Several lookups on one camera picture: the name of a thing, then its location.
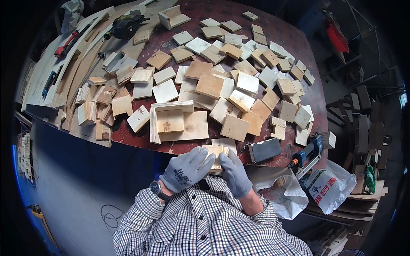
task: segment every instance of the person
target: person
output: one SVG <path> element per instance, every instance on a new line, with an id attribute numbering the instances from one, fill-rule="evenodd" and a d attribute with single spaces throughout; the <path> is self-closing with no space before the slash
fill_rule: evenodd
<path id="1" fill-rule="evenodd" d="M 136 195 L 113 233 L 117 255 L 312 255 L 253 191 L 232 150 L 219 154 L 222 178 L 207 175 L 216 159 L 207 155 L 195 147 L 173 157 Z"/>

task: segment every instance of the shirt sleeve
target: shirt sleeve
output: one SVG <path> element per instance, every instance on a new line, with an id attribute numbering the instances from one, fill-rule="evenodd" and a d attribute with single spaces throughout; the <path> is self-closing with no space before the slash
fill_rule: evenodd
<path id="1" fill-rule="evenodd" d="M 117 255 L 143 255 L 148 250 L 148 230 L 164 209 L 159 198 L 149 188 L 141 190 L 134 204 L 112 234 Z"/>
<path id="2" fill-rule="evenodd" d="M 269 199 L 261 197 L 260 201 L 263 203 L 263 211 L 255 215 L 250 216 L 251 220 L 255 223 L 268 225 L 275 229 L 283 239 L 285 239 L 289 244 L 297 248 L 303 255 L 312 255 L 312 251 L 308 245 L 303 242 L 300 238 L 288 234 L 283 228 L 282 223 L 279 222 L 278 217 L 276 217 L 275 210 Z"/>

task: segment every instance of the gray work glove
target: gray work glove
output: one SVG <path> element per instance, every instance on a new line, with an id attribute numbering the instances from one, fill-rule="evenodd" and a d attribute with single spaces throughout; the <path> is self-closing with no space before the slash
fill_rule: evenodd
<path id="1" fill-rule="evenodd" d="M 207 155 L 207 148 L 195 147 L 188 153 L 173 157 L 159 179 L 169 190 L 179 193 L 200 181 L 211 170 L 216 155 L 210 154 L 205 160 Z"/>
<path id="2" fill-rule="evenodd" d="M 222 177 L 236 199 L 242 198 L 252 189 L 252 182 L 246 175 L 244 165 L 233 150 L 229 150 L 228 156 L 219 154 L 219 162 L 225 169 Z"/>

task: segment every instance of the checkered shirt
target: checkered shirt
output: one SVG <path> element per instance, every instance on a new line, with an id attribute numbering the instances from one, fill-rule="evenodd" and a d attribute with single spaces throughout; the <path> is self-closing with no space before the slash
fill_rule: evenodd
<path id="1" fill-rule="evenodd" d="M 222 178 L 205 180 L 209 190 L 195 184 L 165 204 L 141 190 L 113 233 L 117 255 L 312 255 L 282 228 L 268 199 L 247 216 Z"/>

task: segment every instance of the workbench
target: workbench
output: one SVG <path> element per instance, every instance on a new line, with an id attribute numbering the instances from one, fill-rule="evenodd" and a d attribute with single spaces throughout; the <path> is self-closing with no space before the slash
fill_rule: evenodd
<path id="1" fill-rule="evenodd" d="M 147 5 L 147 14 L 146 16 L 153 15 L 158 16 L 158 12 L 162 11 L 163 9 L 169 8 L 161 8 L 162 5 L 166 2 L 168 5 L 175 3 L 176 1 L 155 1 L 149 5 Z M 137 61 L 139 64 L 138 67 L 146 68 L 148 64 L 146 60 L 152 56 L 152 54 L 156 50 L 161 50 L 169 55 L 170 50 L 177 47 L 177 43 L 172 39 L 172 36 L 180 33 L 182 31 L 188 31 L 194 38 L 199 37 L 208 41 L 209 43 L 213 43 L 215 40 L 210 39 L 207 40 L 201 31 L 201 24 L 200 21 L 213 18 L 218 22 L 232 20 L 242 26 L 242 29 L 234 32 L 234 34 L 241 34 L 247 36 L 249 39 L 253 38 L 253 34 L 251 31 L 251 24 L 255 24 L 261 26 L 266 36 L 266 40 L 268 42 L 274 41 L 280 45 L 282 45 L 285 50 L 287 50 L 290 54 L 292 54 L 297 60 L 301 60 L 306 67 L 310 70 L 310 73 L 315 77 L 315 82 L 312 86 L 309 86 L 308 83 L 303 79 L 301 81 L 301 85 L 305 91 L 305 95 L 301 96 L 301 104 L 308 105 L 310 104 L 312 108 L 312 112 L 314 114 L 314 121 L 313 121 L 313 128 L 312 132 L 318 131 L 327 131 L 328 130 L 328 121 L 327 121 L 327 112 L 326 112 L 326 103 L 325 97 L 323 93 L 323 88 L 321 84 L 321 80 L 319 77 L 319 71 L 316 66 L 316 62 L 310 49 L 309 43 L 300 30 L 291 26 L 290 24 L 280 20 L 279 18 L 260 11 L 258 9 L 248 7 L 242 4 L 238 4 L 235 2 L 229 2 L 224 0 L 179 0 L 176 2 L 176 5 L 180 5 L 181 13 L 187 15 L 191 18 L 191 21 L 179 25 L 171 30 L 167 30 L 163 25 L 159 24 L 154 29 L 152 35 L 150 36 L 148 42 L 145 43 L 142 51 L 141 49 L 137 49 L 136 46 L 133 46 L 132 41 L 133 38 L 130 39 L 129 42 L 125 42 L 124 40 L 111 38 L 101 50 L 103 50 L 107 55 L 110 55 L 111 52 L 118 52 L 124 51 L 128 56 L 133 57 L 137 56 Z M 244 16 L 242 13 L 250 11 L 255 15 L 259 16 L 259 18 L 255 21 L 250 21 Z M 177 64 L 172 58 L 164 67 L 172 66 L 175 72 L 178 70 L 179 65 L 189 66 L 191 60 L 184 61 L 180 64 Z M 229 72 L 233 69 L 233 66 L 239 63 L 230 57 L 225 58 L 219 64 L 225 69 L 225 71 Z M 115 82 L 115 77 L 107 76 L 107 73 L 102 69 L 102 63 L 94 69 L 91 73 L 90 77 L 100 76 L 105 79 L 109 79 L 108 85 L 110 83 Z M 286 73 L 286 76 L 291 80 L 294 80 L 290 76 L 290 74 Z M 133 84 L 127 83 L 126 88 L 130 92 L 132 96 L 132 88 Z M 262 92 L 264 90 L 264 86 L 259 84 L 259 94 L 255 98 L 262 98 Z M 274 91 L 277 95 L 281 98 L 281 93 L 276 86 Z M 150 109 L 150 105 L 155 103 L 154 96 L 139 100 L 134 100 L 132 103 L 133 111 L 136 111 L 141 105 L 144 105 L 147 109 Z M 271 113 L 271 116 L 278 116 L 279 112 L 279 104 L 276 105 L 274 111 Z M 134 133 L 131 127 L 126 122 L 126 115 L 120 115 L 117 117 L 117 121 L 115 121 L 112 127 L 112 134 L 111 139 L 114 142 L 130 145 L 133 147 L 140 147 L 149 150 L 155 150 L 158 152 L 165 152 L 170 154 L 182 154 L 190 151 L 192 148 L 196 146 L 201 146 L 203 144 L 211 144 L 211 139 L 214 138 L 222 138 L 219 133 L 221 131 L 222 125 L 217 123 L 212 118 L 208 117 L 208 128 L 209 128 L 209 138 L 202 139 L 202 140 L 182 140 L 182 141 L 174 141 L 174 142 L 163 142 L 161 145 L 150 143 L 150 131 L 149 125 L 144 126 L 138 133 Z M 268 139 L 268 135 L 272 132 L 272 126 L 269 125 L 270 118 L 265 121 L 262 126 L 262 131 L 259 137 L 256 137 L 251 134 L 247 134 L 244 142 L 237 142 L 237 152 L 238 157 L 242 160 L 244 164 L 250 164 L 251 159 L 248 150 L 248 144 L 253 142 L 259 142 Z M 291 159 L 293 159 L 293 155 L 295 152 L 302 150 L 303 147 L 296 145 L 295 141 L 295 133 L 296 133 L 296 124 L 287 122 L 286 126 L 286 137 L 284 141 L 280 142 L 280 147 L 282 149 L 282 154 L 276 156 L 274 159 L 265 160 L 262 162 L 257 163 L 257 165 L 262 166 L 271 166 L 271 167 L 285 167 Z M 316 168 L 325 168 L 326 167 L 326 159 L 327 159 L 327 149 L 323 151 L 322 160 L 316 165 Z"/>

